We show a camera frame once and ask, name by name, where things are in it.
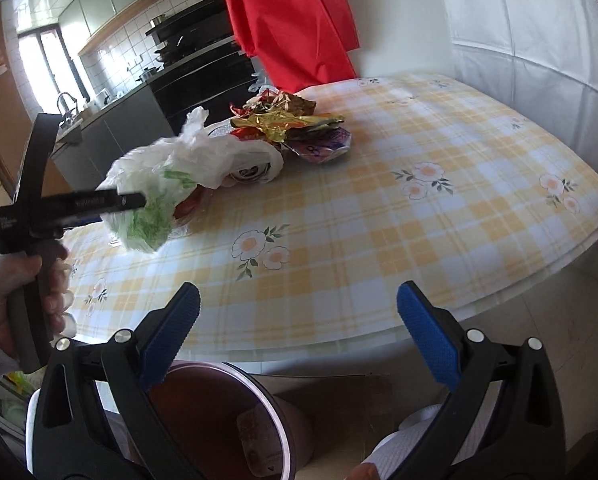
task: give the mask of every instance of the black handle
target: black handle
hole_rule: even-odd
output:
[[[45,366],[50,359],[52,330],[42,301],[50,293],[50,269],[63,253],[63,248],[56,240],[42,240],[26,252],[30,256],[40,255],[44,262],[34,282],[8,296],[8,320],[21,370],[30,374]]]

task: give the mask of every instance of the red curtain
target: red curtain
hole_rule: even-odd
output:
[[[237,42],[275,86],[297,92],[356,77],[359,46],[348,0],[226,0]]]

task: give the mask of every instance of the blue clamp pad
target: blue clamp pad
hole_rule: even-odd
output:
[[[164,317],[143,347],[139,386],[147,391],[165,379],[201,310],[199,289],[184,283],[164,309]]]
[[[461,380],[459,351],[435,318],[434,307],[426,305],[409,283],[399,287],[397,311],[435,380],[453,392]]]

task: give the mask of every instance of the trash pile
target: trash pile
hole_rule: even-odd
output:
[[[342,115],[317,114],[316,102],[287,92],[264,90],[243,108],[232,108],[232,135],[264,139],[319,164],[350,149],[352,135],[341,127]]]
[[[350,149],[344,117],[314,114],[316,102],[286,92],[263,90],[234,117],[204,126],[209,112],[188,114],[178,137],[162,138],[116,160],[99,189],[142,192],[143,209],[102,215],[127,249],[152,253],[170,237],[188,234],[212,190],[237,182],[265,184],[294,152],[312,163]]]

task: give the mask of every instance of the candy wrapper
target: candy wrapper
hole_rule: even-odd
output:
[[[306,140],[287,140],[285,145],[301,158],[320,164],[347,153],[352,134],[343,128],[329,130],[320,137]]]
[[[283,91],[277,93],[270,89],[265,89],[261,94],[248,99],[243,108],[231,108],[237,117],[246,118],[252,114],[265,114],[272,110],[290,112],[296,117],[309,116],[314,113],[314,108],[316,107],[316,102],[309,101],[298,95]]]
[[[291,138],[299,139],[309,136],[310,132],[335,127],[332,124],[342,123],[344,117],[336,114],[294,116],[285,110],[272,110],[264,114],[252,114],[247,118],[234,118],[230,121],[234,128],[252,126],[258,128],[272,142],[284,142],[288,130],[293,130]]]

